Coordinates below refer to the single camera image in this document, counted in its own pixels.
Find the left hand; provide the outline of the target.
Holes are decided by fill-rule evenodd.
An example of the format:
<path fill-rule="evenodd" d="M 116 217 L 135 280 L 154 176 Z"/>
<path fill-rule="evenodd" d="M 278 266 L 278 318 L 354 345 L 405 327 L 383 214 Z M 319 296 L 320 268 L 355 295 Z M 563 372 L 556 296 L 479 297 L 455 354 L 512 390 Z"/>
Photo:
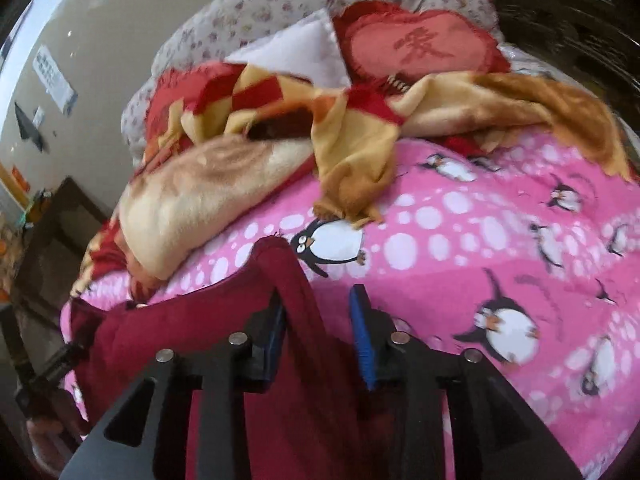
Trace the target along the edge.
<path fill-rule="evenodd" d="M 52 403 L 55 415 L 27 419 L 26 431 L 38 468 L 58 479 L 72 456 L 64 450 L 60 434 L 68 430 L 79 441 L 90 432 L 91 425 L 82 417 L 74 397 L 68 391 L 55 391 Z"/>

